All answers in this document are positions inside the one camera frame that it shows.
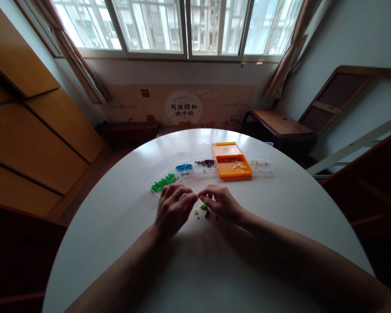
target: window pane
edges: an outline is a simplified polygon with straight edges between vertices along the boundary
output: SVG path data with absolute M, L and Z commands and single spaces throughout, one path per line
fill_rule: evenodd
M 284 54 L 301 3 L 302 0 L 255 0 L 245 54 Z
M 217 55 L 221 0 L 191 0 L 193 55 Z
M 121 49 L 104 0 L 52 0 L 79 48 Z
M 176 0 L 115 0 L 115 6 L 130 51 L 182 52 Z
M 222 54 L 238 55 L 248 0 L 227 0 Z
M 248 0 L 227 0 L 221 16 L 221 0 L 191 0 L 193 55 L 218 55 L 220 23 L 224 23 L 222 55 L 238 55 Z

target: forearm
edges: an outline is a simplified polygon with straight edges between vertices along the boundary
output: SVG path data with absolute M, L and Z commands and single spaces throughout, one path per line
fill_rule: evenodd
M 238 224 L 272 246 L 337 303 L 365 311 L 391 309 L 388 288 L 328 247 L 247 211 Z
M 124 306 L 139 277 L 140 265 L 162 242 L 151 226 L 68 308 L 67 312 L 117 311 Z

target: window sill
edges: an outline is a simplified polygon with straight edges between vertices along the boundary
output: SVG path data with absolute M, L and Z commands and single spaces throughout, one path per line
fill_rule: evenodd
M 133 60 L 133 61 L 176 61 L 176 62 L 207 62 L 207 63 L 278 63 L 282 58 L 281 55 L 190 55 L 189 59 L 186 55 L 177 53 L 145 53 L 145 52 L 129 52 L 123 50 L 107 50 L 107 49 L 85 49 L 78 48 L 85 59 L 115 59 L 115 60 Z

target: circular logo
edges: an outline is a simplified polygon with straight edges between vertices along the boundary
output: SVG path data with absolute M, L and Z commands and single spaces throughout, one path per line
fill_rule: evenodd
M 166 101 L 167 119 L 175 125 L 196 124 L 202 114 L 201 102 L 194 93 L 178 90 Z

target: hand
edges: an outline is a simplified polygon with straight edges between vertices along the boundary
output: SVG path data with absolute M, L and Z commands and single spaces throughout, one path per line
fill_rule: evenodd
M 199 192 L 198 197 L 215 214 L 235 224 L 240 222 L 242 215 L 246 212 L 225 186 L 208 185 Z
M 158 235 L 170 239 L 188 220 L 198 197 L 191 188 L 182 184 L 171 184 L 162 189 L 158 213 L 153 224 Z

